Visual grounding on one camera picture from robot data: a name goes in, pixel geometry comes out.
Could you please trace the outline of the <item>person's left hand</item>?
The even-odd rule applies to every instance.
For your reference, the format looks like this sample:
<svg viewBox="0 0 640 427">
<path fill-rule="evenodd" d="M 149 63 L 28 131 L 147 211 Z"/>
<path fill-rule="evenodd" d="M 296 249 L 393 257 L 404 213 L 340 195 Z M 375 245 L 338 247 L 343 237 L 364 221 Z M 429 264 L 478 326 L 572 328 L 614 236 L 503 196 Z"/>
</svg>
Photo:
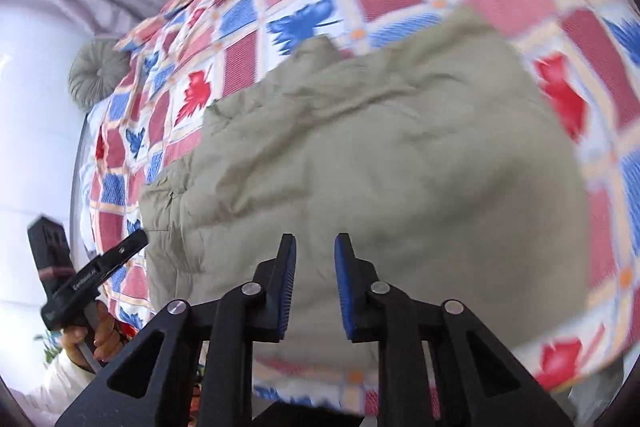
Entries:
<svg viewBox="0 0 640 427">
<path fill-rule="evenodd" d="M 96 302 L 96 317 L 99 322 L 93 327 L 92 358 L 100 362 L 113 360 L 125 347 L 115 317 L 108 311 L 102 301 Z M 61 343 L 66 355 L 75 365 L 91 371 L 92 366 L 79 349 L 85 343 L 88 329 L 78 325 L 70 325 L 62 330 Z"/>
</svg>

